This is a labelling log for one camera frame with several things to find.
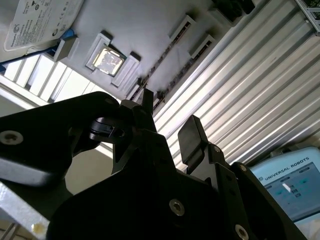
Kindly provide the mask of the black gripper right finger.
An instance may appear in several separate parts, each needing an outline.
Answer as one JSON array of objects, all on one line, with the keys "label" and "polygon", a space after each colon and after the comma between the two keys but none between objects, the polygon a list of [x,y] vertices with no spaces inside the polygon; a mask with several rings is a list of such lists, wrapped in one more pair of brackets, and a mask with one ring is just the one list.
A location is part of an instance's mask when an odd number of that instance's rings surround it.
[{"label": "black gripper right finger", "polygon": [[190,178],[189,209],[197,240],[303,240],[304,234],[242,163],[228,164],[209,142],[200,119],[190,116],[178,132]]}]

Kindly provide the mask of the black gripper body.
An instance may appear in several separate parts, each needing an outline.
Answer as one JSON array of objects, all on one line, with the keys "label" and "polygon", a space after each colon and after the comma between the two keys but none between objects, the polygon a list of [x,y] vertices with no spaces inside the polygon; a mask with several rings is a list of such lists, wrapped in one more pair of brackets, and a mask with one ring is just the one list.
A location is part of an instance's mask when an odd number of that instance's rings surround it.
[{"label": "black gripper body", "polygon": [[66,200],[54,213],[49,240],[226,240],[218,195],[204,181],[177,172],[173,198],[184,214],[170,208],[154,174],[139,163]]}]

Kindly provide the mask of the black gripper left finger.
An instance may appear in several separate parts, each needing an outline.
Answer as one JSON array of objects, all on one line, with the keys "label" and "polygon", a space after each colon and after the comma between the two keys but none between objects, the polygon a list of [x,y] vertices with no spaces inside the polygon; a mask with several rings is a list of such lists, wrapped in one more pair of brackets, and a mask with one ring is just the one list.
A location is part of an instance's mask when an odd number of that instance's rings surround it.
[{"label": "black gripper left finger", "polygon": [[173,213],[184,215],[183,204],[173,198],[178,171],[157,134],[150,90],[140,104],[99,91],[2,117],[0,215],[51,221],[72,197],[63,181],[73,157],[100,143],[113,144],[113,174],[135,163],[149,169]]}]

